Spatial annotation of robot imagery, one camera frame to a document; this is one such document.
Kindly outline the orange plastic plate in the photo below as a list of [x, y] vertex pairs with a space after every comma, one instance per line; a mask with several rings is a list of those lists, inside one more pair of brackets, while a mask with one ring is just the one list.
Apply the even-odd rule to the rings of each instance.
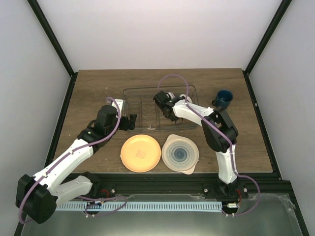
[[156, 139], [139, 134], [127, 139], [120, 153], [123, 165], [135, 173], [152, 170], [160, 161], [161, 147]]

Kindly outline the cream and teal bowl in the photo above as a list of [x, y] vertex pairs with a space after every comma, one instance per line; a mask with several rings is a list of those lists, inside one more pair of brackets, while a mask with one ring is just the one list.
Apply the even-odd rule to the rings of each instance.
[[192, 99], [188, 96], [186, 97], [185, 94], [181, 94], [181, 95], [175, 95], [172, 92], [167, 92], [166, 95], [170, 98], [171, 103], [175, 104], [180, 100], [187, 100], [187, 102], [192, 103]]

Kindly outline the black wire dish rack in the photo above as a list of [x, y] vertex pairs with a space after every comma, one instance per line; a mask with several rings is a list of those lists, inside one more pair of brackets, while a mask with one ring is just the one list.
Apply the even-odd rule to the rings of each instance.
[[123, 90], [124, 100], [128, 105], [128, 115], [137, 114], [135, 131], [161, 131], [161, 130], [182, 130], [195, 129], [197, 125], [189, 120], [183, 119], [182, 124], [175, 124], [165, 118], [161, 109], [156, 105], [153, 97], [159, 92], [172, 92], [175, 95], [186, 93], [186, 87], [181, 86], [161, 86], [157, 87], [137, 87]]

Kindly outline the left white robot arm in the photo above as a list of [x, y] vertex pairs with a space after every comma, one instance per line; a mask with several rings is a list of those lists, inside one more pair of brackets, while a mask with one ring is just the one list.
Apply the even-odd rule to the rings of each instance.
[[102, 106], [96, 119], [80, 132], [72, 145], [50, 165], [33, 176], [18, 180], [16, 206], [36, 223], [47, 221], [60, 205], [75, 199], [96, 198], [100, 194], [100, 180], [84, 172], [74, 180], [64, 182], [82, 162], [105, 146], [117, 130], [133, 130], [136, 114], [124, 116], [124, 102]]

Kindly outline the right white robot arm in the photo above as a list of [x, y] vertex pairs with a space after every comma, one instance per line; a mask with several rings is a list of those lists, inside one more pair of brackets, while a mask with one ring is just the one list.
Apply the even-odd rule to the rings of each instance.
[[202, 127], [208, 146], [216, 153], [219, 193], [224, 198], [232, 197], [238, 185], [235, 161], [238, 130], [226, 109], [201, 107], [191, 103], [186, 95], [171, 96], [164, 91], [158, 92], [153, 100], [165, 118], [171, 121], [182, 118]]

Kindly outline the dark blue mug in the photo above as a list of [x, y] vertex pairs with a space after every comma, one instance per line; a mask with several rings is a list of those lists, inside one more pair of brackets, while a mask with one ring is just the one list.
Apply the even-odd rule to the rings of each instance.
[[233, 93], [227, 89], [218, 91], [216, 98], [212, 101], [215, 107], [227, 108], [233, 100]]

